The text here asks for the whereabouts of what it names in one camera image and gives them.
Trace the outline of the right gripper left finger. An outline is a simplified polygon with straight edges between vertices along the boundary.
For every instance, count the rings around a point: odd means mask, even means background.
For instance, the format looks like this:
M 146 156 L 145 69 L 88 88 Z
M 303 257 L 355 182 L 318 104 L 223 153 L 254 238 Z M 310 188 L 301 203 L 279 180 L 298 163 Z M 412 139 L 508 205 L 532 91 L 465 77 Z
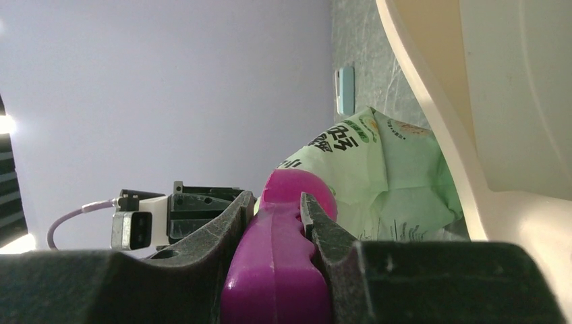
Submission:
M 1 322 L 220 323 L 221 292 L 253 207 L 253 194 L 242 192 L 146 259 L 114 250 L 4 254 Z

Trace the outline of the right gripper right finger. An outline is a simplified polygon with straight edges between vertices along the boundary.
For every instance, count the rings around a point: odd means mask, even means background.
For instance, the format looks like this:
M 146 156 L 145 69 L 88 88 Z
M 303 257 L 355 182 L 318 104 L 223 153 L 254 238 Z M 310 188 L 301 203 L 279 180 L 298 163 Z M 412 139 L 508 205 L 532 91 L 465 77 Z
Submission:
M 564 323 L 537 264 L 500 242 L 360 241 L 308 193 L 306 237 L 336 323 Z

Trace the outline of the magenta litter scoop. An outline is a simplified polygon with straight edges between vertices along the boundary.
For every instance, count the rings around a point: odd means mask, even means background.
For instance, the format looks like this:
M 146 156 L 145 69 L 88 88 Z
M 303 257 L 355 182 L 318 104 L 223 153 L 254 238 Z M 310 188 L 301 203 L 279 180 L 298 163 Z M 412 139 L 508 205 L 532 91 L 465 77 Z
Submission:
M 301 221 L 303 193 L 336 219 L 334 196 L 317 175 L 274 170 L 233 256 L 221 293 L 222 323 L 332 323 L 328 286 L 312 263 L 315 247 Z

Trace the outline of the beige litter box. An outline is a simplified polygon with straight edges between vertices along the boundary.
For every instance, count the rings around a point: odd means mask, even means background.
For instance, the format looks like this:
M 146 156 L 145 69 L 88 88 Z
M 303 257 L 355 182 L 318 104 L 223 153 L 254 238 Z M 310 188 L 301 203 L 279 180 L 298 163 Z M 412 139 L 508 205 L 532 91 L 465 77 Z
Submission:
M 571 2 L 379 1 L 472 240 L 521 246 L 571 317 Z

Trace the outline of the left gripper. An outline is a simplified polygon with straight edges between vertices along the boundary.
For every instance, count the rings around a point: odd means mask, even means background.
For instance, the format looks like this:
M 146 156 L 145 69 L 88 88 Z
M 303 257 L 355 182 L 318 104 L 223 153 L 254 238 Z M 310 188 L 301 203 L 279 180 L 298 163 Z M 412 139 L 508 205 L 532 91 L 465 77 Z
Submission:
M 241 188 L 186 186 L 175 181 L 167 207 L 169 243 L 180 241 L 218 217 L 242 192 Z

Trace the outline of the green cat litter bag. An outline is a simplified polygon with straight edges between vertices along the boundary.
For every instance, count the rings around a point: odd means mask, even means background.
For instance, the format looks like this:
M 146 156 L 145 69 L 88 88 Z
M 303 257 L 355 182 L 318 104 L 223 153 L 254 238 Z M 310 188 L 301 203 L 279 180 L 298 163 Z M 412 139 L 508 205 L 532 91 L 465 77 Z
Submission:
M 320 178 L 360 240 L 464 240 L 461 203 L 434 134 L 369 107 L 321 132 L 280 169 Z

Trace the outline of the light blue stapler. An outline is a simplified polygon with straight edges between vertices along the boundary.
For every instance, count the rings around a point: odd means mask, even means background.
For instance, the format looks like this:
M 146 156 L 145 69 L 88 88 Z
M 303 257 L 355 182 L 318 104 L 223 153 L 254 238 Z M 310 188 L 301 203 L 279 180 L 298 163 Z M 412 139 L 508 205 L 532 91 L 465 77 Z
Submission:
M 355 70 L 352 66 L 337 69 L 334 73 L 336 108 L 339 115 L 355 113 Z

